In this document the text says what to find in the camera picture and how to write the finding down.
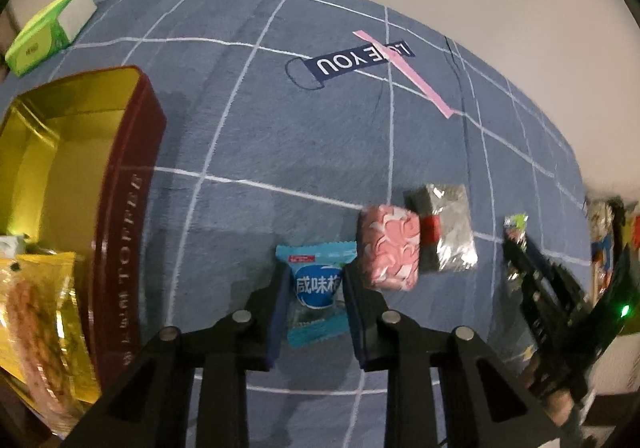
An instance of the pink strip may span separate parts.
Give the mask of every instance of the pink strip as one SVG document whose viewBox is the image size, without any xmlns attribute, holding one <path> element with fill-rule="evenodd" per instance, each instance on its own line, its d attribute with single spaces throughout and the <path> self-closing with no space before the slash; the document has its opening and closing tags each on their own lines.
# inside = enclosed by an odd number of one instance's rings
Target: pink strip
<svg viewBox="0 0 640 448">
<path fill-rule="evenodd" d="M 362 38 L 363 40 L 373 44 L 373 47 L 376 48 L 376 51 L 380 55 L 382 55 L 385 59 L 389 60 L 393 65 L 398 67 L 400 72 L 404 74 L 407 78 L 411 80 L 411 82 L 418 87 L 427 98 L 430 99 L 431 103 L 433 103 L 438 110 L 442 112 L 442 115 L 449 119 L 454 111 L 452 108 L 447 105 L 444 100 L 440 97 L 440 95 L 431 88 L 431 86 L 420 78 L 420 75 L 414 71 L 414 69 L 404 60 L 404 58 L 400 55 L 400 53 L 390 50 L 389 48 L 383 46 L 378 40 L 368 35 L 364 31 L 354 31 L 354 35 L 358 38 Z"/>
</svg>

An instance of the silver screw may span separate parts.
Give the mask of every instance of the silver screw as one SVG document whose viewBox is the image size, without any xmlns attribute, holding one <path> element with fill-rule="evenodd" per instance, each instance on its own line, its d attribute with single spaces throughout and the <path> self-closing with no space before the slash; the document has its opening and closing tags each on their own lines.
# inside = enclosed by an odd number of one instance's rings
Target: silver screw
<svg viewBox="0 0 640 448">
<path fill-rule="evenodd" d="M 382 313 L 382 321 L 389 324 L 398 323 L 400 321 L 400 313 L 398 311 L 384 311 Z"/>
<path fill-rule="evenodd" d="M 247 323 L 251 320 L 251 312 L 246 309 L 236 311 L 231 315 L 236 323 Z"/>
<path fill-rule="evenodd" d="M 465 342 L 468 342 L 475 335 L 474 330 L 470 327 L 462 326 L 456 329 L 456 336 Z"/>
<path fill-rule="evenodd" d="M 160 339 L 163 342 L 172 342 L 178 337 L 179 334 L 180 329 L 178 329 L 178 327 L 165 327 L 160 331 Z"/>
</svg>

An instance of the blue tablecloth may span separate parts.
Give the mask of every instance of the blue tablecloth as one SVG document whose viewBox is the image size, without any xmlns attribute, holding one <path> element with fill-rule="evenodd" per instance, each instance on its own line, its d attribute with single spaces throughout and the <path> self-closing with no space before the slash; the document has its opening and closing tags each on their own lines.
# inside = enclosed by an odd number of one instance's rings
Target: blue tablecloth
<svg viewBox="0 0 640 448">
<path fill-rule="evenodd" d="M 150 76 L 168 125 L 144 231 L 146 338 L 165 323 L 210 326 L 268 282 L 276 244 L 353 240 L 359 208 L 401 205 L 403 191 L 426 182 L 467 186 L 479 265 L 423 275 L 413 291 L 388 293 L 391 307 L 440 330 L 469 325 L 517 370 L 531 339 L 497 237 L 504 216 L 520 212 L 545 252 L 589 286 L 574 152 L 532 101 L 454 41 L 368 0 L 96 1 L 73 47 L 0 86 L 0 109 L 84 70 L 136 64 Z M 361 46 L 356 30 L 404 41 L 415 54 L 407 61 L 458 114 L 446 120 L 387 64 L 323 88 L 310 81 L 301 60 Z M 275 369 L 248 384 L 253 447 L 382 446 L 386 375 L 361 373 L 347 335 L 283 346 Z"/>
</svg>

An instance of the pink patterned package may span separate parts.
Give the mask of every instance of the pink patterned package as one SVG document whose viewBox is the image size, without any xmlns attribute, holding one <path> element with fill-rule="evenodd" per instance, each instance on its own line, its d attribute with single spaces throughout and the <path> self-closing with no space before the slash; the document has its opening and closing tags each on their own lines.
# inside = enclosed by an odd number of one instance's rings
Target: pink patterned package
<svg viewBox="0 0 640 448">
<path fill-rule="evenodd" d="M 420 221 L 398 206 L 372 206 L 360 218 L 358 252 L 375 287 L 409 291 L 418 281 Z"/>
</svg>

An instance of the blue candy wrapper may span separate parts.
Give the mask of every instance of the blue candy wrapper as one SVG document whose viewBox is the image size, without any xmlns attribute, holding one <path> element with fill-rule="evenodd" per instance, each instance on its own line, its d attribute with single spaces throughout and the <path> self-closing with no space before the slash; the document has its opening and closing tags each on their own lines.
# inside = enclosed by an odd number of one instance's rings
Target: blue candy wrapper
<svg viewBox="0 0 640 448">
<path fill-rule="evenodd" d="M 356 258 L 355 242 L 292 248 L 278 246 L 276 257 L 291 269 L 296 302 L 289 306 L 287 339 L 300 348 L 349 330 L 342 298 L 342 268 Z"/>
</svg>

